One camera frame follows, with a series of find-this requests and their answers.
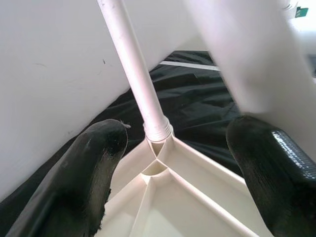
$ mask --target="white wall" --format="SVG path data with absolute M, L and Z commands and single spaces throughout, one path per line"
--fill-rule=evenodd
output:
M 149 68 L 196 35 L 182 0 L 126 4 Z M 1 1 L 0 200 L 127 89 L 96 0 Z

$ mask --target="white pvc pipe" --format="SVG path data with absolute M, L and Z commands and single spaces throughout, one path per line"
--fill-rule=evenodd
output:
M 316 160 L 316 86 L 275 0 L 187 0 L 243 114 L 285 130 Z
M 164 140 L 171 127 L 162 113 L 125 5 L 121 0 L 98 0 L 98 3 L 142 114 L 146 136 L 154 142 Z

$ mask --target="white strip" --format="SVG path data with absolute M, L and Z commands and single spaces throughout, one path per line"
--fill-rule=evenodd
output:
M 219 68 L 216 67 L 216 66 L 199 65 L 199 64 L 193 64 L 193 63 L 180 63 L 180 62 L 162 61 L 160 64 L 161 65 L 187 67 L 187 68 L 199 68 L 199 69 L 206 69 L 206 70 L 212 70 L 212 71 L 220 71 Z

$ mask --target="black tarp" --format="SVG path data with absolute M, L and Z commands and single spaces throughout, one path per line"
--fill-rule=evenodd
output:
M 175 51 L 166 61 L 214 65 L 207 52 Z M 223 166 L 241 175 L 225 138 L 229 122 L 239 115 L 218 71 L 158 65 L 150 72 L 164 114 L 177 138 Z M 131 151 L 144 138 L 143 120 L 128 90 L 91 123 L 118 119 L 130 124 L 128 146 Z M 48 170 L 70 147 L 67 142 L 14 193 L 0 203 L 0 237 L 5 236 Z

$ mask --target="green label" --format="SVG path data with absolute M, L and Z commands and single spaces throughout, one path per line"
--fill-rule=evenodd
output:
M 303 16 L 306 16 L 306 15 L 307 15 L 307 12 L 308 12 L 308 8 L 301 8 L 301 7 L 299 6 L 299 7 L 297 7 L 297 9 L 296 9 L 295 18 L 296 18 L 296 17 L 303 17 Z

